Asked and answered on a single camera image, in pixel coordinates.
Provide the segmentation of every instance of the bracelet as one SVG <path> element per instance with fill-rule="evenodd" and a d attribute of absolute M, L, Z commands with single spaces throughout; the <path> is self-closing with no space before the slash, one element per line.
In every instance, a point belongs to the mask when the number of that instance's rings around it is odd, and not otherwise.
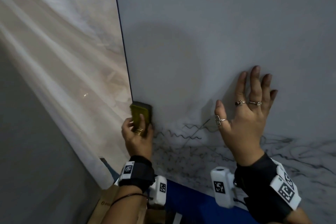
<path fill-rule="evenodd" d="M 120 197 L 120 198 L 118 198 L 117 200 L 115 200 L 115 201 L 111 204 L 110 208 L 111 208 L 112 205 L 114 205 L 116 202 L 118 202 L 118 201 L 120 201 L 121 199 L 124 199 L 124 198 L 126 198 L 126 197 L 130 197 L 130 196 L 143 196 L 143 197 L 147 198 L 146 195 L 141 194 L 141 193 L 132 193 L 132 194 L 128 194 L 128 195 L 126 195 L 126 196 Z"/>

